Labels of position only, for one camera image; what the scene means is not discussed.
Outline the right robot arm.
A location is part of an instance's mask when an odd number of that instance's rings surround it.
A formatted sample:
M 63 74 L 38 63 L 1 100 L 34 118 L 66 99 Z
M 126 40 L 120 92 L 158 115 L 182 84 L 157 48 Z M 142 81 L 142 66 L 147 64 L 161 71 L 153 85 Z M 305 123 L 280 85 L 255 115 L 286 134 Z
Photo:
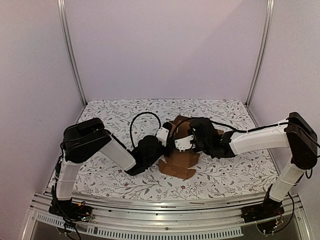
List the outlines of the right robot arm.
M 195 150 L 212 158 L 233 158 L 245 153 L 268 150 L 284 153 L 287 163 L 268 191 L 268 200 L 259 206 L 262 218 L 269 218 L 278 210 L 288 192 L 307 170 L 318 162 L 318 136 L 298 113 L 291 112 L 284 120 L 248 130 L 234 127 L 222 134 L 215 128 L 217 122 L 200 117 L 189 125 Z

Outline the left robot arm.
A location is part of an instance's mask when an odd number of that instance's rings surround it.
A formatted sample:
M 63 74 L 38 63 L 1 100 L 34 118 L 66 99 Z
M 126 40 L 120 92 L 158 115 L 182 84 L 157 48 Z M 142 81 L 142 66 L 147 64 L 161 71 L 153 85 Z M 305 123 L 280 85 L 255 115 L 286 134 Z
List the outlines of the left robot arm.
M 115 162 L 130 176 L 145 172 L 164 154 L 172 125 L 165 123 L 155 135 L 141 139 L 133 150 L 105 128 L 100 118 L 92 118 L 67 127 L 63 132 L 62 160 L 56 169 L 54 193 L 57 197 L 55 209 L 63 216 L 74 213 L 74 205 L 69 202 L 72 189 L 81 165 L 100 152 Z

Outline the brown cardboard box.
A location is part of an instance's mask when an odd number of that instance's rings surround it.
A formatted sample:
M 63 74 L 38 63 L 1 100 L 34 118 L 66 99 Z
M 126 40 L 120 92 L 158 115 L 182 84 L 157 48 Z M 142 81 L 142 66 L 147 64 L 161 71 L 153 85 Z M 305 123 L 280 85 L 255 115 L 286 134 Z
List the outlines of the brown cardboard box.
M 198 164 L 200 152 L 202 151 L 195 152 L 195 148 L 186 151 L 179 151 L 175 148 L 174 141 L 176 139 L 192 135 L 189 132 L 189 125 L 193 120 L 198 118 L 200 117 L 186 117 L 178 115 L 174 120 L 168 121 L 174 124 L 172 133 L 172 154 L 170 156 L 164 156 L 164 160 L 159 161 L 158 166 L 161 173 L 183 180 L 188 180 L 195 175 L 195 165 Z

